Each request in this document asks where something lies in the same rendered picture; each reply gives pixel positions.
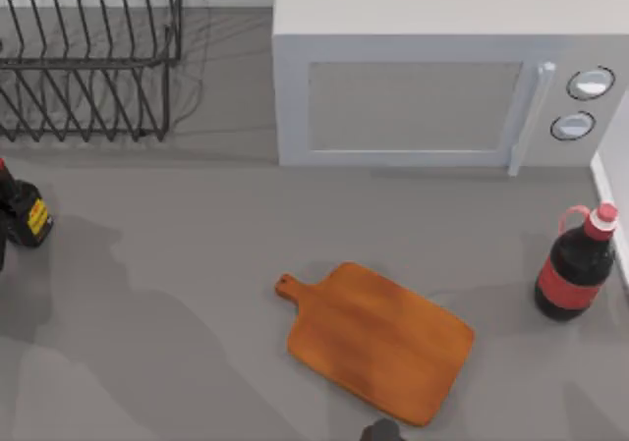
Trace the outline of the orange wooden cutting board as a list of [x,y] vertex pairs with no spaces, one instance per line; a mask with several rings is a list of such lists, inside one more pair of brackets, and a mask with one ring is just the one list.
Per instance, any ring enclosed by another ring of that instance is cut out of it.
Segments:
[[316,284],[284,274],[275,292],[297,308],[294,358],[412,426],[436,416],[475,342],[463,319],[355,262]]

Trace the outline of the pale microwave door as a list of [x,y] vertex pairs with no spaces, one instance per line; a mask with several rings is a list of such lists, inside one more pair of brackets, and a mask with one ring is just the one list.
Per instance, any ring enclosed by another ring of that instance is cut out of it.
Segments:
[[520,36],[277,34],[284,166],[508,169],[553,46]]

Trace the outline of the small round microwave knob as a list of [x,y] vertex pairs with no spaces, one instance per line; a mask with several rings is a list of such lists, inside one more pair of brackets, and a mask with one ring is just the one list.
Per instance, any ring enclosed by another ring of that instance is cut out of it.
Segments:
[[559,141],[575,141],[586,137],[596,126],[595,117],[589,112],[579,111],[557,117],[549,131]]

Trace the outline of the large round microwave knob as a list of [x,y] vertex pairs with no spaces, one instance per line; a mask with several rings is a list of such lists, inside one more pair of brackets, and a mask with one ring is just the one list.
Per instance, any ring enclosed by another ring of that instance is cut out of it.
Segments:
[[615,74],[606,67],[576,73],[567,84],[567,93],[574,99],[588,101],[605,95],[615,84]]

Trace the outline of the dark bottle with red label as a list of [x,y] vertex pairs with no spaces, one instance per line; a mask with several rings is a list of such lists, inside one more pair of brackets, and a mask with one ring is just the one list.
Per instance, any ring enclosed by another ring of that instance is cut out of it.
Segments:
[[557,238],[535,284],[535,303],[542,314],[567,322],[591,307],[615,263],[612,240],[618,218],[609,201],[593,209],[574,205],[561,215]]

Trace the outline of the dark grey rounded object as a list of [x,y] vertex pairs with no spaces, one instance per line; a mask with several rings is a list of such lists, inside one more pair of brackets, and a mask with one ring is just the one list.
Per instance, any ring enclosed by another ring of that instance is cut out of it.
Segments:
[[388,418],[380,418],[366,426],[359,441],[406,441],[399,425]]

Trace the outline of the pale microwave oven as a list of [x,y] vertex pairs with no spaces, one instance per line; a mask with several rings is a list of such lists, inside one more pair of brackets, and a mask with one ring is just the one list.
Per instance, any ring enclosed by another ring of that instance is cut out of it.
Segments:
[[[520,36],[554,47],[557,71],[523,166],[586,167],[629,88],[629,0],[274,0],[277,34]],[[615,84],[588,101],[567,93],[578,72],[606,67]],[[560,116],[585,111],[597,123],[584,138],[555,139]]]

